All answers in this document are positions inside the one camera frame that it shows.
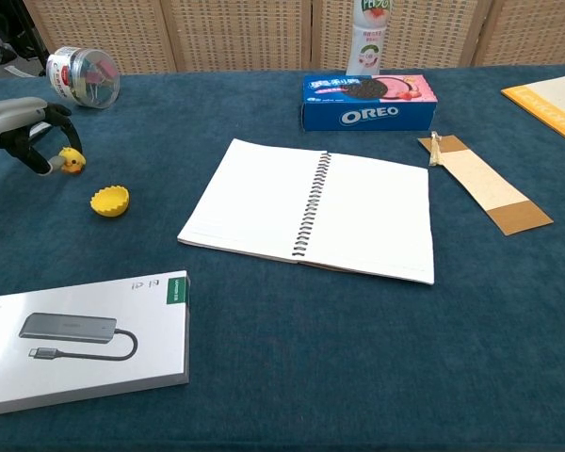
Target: brown paper bookmark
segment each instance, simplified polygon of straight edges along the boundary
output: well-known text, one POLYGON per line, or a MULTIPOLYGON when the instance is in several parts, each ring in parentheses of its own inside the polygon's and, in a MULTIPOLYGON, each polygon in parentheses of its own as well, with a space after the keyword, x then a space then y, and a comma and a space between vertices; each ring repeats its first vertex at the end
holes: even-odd
MULTIPOLYGON (((419 138, 431 152, 431 138, 419 138)), ((454 135, 440 141, 442 165, 467 189, 505 235, 552 223, 542 210, 454 135)))

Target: robotic arm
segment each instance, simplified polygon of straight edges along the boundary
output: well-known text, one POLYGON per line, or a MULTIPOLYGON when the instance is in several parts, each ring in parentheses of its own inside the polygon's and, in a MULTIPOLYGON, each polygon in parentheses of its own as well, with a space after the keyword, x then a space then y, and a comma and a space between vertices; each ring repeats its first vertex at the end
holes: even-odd
POLYGON ((0 148, 6 149, 37 174, 50 174, 65 163, 65 158, 55 156, 47 161, 31 145, 29 131, 42 121, 58 126, 71 147, 82 153, 82 143, 68 118, 71 114, 63 105, 49 104, 37 97, 0 101, 0 148))

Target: blue tablecloth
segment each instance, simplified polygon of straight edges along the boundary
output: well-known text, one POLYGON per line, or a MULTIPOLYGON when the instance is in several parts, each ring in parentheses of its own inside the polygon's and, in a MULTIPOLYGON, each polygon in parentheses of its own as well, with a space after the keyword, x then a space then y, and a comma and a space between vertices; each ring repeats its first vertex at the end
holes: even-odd
MULTIPOLYGON (((304 73, 125 76, 108 110, 73 108, 77 177, 0 151, 0 295, 177 269, 192 281, 190 384, 0 415, 0 446, 565 447, 565 138, 500 93, 565 66, 424 74, 432 128, 555 221, 505 237, 431 169, 433 286, 177 243, 234 137, 428 165, 427 132, 303 132, 304 73), (108 185, 130 190, 121 218, 89 208, 108 185)), ((20 96, 57 101, 45 78, 0 80, 0 99, 20 96)), ((38 148, 65 143, 53 131, 38 148)))

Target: spiral notebook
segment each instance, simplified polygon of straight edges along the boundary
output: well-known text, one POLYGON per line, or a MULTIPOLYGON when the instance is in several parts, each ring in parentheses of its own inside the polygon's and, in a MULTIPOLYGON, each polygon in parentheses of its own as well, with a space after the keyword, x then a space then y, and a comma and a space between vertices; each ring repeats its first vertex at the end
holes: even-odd
POLYGON ((433 284, 428 172, 235 139, 178 240, 433 284))

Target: wicker panel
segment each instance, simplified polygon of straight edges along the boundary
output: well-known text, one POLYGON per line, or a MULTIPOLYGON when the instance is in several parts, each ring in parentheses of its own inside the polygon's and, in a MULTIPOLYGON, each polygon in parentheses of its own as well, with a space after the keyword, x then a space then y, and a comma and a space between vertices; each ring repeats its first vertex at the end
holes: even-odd
POLYGON ((108 52, 122 73, 175 71, 159 0, 25 0, 50 51, 108 52))
POLYGON ((496 2, 476 65, 565 63, 565 0, 496 2))
POLYGON ((184 71, 309 67, 310 0, 164 0, 184 71))
MULTIPOLYGON (((381 68, 468 65, 489 4, 486 0, 395 0, 381 68)), ((351 47, 353 2, 317 0, 316 5, 315 67, 344 69, 351 47)))

